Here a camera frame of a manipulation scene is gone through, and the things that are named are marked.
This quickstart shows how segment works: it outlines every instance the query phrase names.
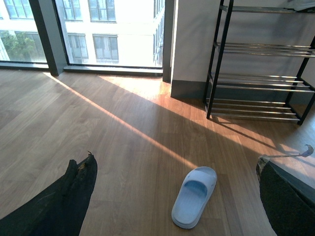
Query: window sill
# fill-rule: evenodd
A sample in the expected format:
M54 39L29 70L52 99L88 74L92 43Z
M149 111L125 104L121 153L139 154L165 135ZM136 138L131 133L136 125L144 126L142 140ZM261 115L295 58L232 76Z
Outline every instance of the window sill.
M83 22L83 20L67 20L67 19L65 19L64 21L65 22Z
M22 62L10 62L10 61L0 61L1 69L18 69L18 70L40 70L48 71L48 64L41 63L22 63Z
M67 72L83 72L109 75L133 75L161 77L163 69L161 68L128 68L128 67L110 67L110 66L79 66L68 65L63 68Z
M109 24L115 24L116 21L106 21L106 20L91 20L92 23L109 23Z
M33 21L34 18L10 17L10 20L12 20L12 21L19 21L19 20Z

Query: white building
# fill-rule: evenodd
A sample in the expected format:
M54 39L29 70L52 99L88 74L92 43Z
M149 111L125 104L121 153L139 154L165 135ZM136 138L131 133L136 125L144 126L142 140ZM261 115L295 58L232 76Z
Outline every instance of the white building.
M70 64L161 67L163 0L56 0L56 6ZM44 62L29 2L0 0L0 16L0 31L25 32L34 41L31 61ZM3 34L2 41L6 46Z

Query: tree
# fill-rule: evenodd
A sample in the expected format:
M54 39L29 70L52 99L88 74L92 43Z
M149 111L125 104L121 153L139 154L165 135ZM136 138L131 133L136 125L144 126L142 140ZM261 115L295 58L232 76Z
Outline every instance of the tree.
M13 35L9 31L4 31L0 37L11 61L31 61L35 44L25 32L17 32Z

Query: slipper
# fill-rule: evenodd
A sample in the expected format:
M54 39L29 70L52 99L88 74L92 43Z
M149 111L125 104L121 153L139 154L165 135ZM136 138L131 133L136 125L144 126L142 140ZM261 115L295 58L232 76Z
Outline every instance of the slipper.
M174 223L183 228L195 227L217 182L216 172L198 167L188 173L172 209Z

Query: white wall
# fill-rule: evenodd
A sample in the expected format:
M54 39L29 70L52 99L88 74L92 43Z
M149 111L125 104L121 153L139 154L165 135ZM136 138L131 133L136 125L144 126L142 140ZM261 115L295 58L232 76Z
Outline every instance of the white wall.
M173 80L206 80L218 0L179 0L176 44L173 47ZM284 7L285 0L235 0L238 6ZM309 45L315 34L314 14L233 13L227 42ZM223 56L221 72L295 76L301 59L267 56ZM304 78L315 85L315 62L309 61Z

